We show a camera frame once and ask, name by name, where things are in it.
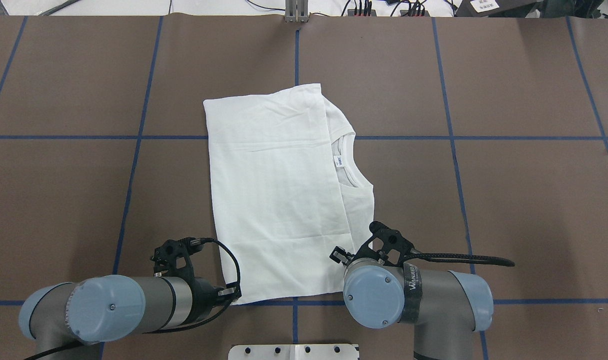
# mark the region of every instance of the white t-shirt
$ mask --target white t-shirt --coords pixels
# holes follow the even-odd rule
[[[242,274],[238,305],[338,292],[335,246],[370,237],[373,187],[355,166],[355,132],[320,84],[204,101],[218,239]],[[235,265],[222,251],[227,283]]]

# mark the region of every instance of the clothing tag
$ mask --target clothing tag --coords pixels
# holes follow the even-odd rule
[[[478,13],[498,9],[500,7],[495,0],[472,0],[470,4],[473,5],[473,9]]]
[[[345,167],[346,166],[342,161],[341,155],[335,155],[333,158],[335,159],[335,167]]]

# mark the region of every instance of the robotic arm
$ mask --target robotic arm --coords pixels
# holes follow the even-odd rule
[[[194,276],[190,255],[207,243],[217,244],[231,256],[237,282],[217,287]],[[180,258],[186,262],[182,268],[177,267]],[[22,306],[19,321],[22,333],[37,340],[42,352],[30,359],[50,354],[50,360],[98,359],[100,342],[193,329],[216,319],[242,296],[237,259],[216,239],[167,240],[155,249],[151,260],[155,276],[108,275],[34,292]],[[215,306],[222,308],[206,319]]]
[[[336,247],[330,258],[346,266],[343,298],[362,326],[381,329],[395,322],[415,325],[416,360],[470,360],[473,331],[491,325],[493,296],[486,281],[473,274],[419,270],[407,260],[464,262],[513,267],[500,257],[457,253],[421,253],[399,231],[375,221],[373,236],[355,255]],[[375,239],[383,243],[372,250]],[[398,251],[397,262],[388,255]]]

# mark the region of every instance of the light blue joint cap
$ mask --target light blue joint cap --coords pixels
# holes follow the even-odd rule
[[[144,290],[132,278],[94,277],[73,291],[66,309],[66,324],[85,342],[111,342],[135,330],[145,309]]]
[[[343,298],[352,317],[371,329],[397,322],[404,309],[402,285],[388,270],[375,265],[350,272],[344,283]]]
[[[24,305],[22,305],[22,309],[20,310],[20,330],[25,337],[36,340],[35,337],[30,332],[30,318],[32,317],[32,313],[35,308],[52,289],[59,287],[59,285],[71,284],[70,282],[62,282],[61,284],[44,287],[43,289],[39,289],[35,291],[29,298],[24,301]]]
[[[474,331],[487,330],[493,321],[493,294],[488,284],[480,276],[472,273],[449,272],[457,278],[468,297],[475,318]]]

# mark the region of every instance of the white floor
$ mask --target white floor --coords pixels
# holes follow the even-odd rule
[[[10,15],[37,15],[55,7],[65,0],[2,0]],[[253,0],[264,7],[283,9],[285,0]],[[345,0],[309,0],[309,12],[320,12],[339,16]],[[461,0],[454,0],[459,5]],[[452,10],[445,0],[427,0],[426,10],[434,17],[451,17]],[[395,5],[387,5],[383,0],[373,0],[373,9],[378,16],[390,16]],[[400,5],[394,16],[399,16]],[[602,13],[608,14],[608,0],[599,7]],[[255,7],[246,0],[81,0],[55,15],[58,16],[157,16],[169,12],[181,12],[191,15],[263,15],[280,14],[280,11],[269,11]]]

